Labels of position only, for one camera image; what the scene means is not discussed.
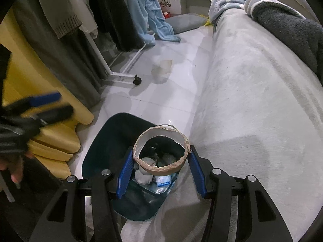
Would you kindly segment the person's left hand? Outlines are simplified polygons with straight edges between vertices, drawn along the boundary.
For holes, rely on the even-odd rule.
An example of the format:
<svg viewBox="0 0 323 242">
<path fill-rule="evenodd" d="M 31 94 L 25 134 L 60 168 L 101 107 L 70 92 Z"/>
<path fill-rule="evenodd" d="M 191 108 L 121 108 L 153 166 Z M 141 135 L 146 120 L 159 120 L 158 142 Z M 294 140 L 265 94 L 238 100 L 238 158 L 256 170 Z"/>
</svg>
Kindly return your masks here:
<svg viewBox="0 0 323 242">
<path fill-rule="evenodd" d="M 1 154 L 1 167 L 0 170 L 9 170 L 11 175 L 11 180 L 15 184 L 18 184 L 23 178 L 23 157 L 33 158 L 31 153 L 26 153 L 21 155 L 5 155 Z"/>
</svg>

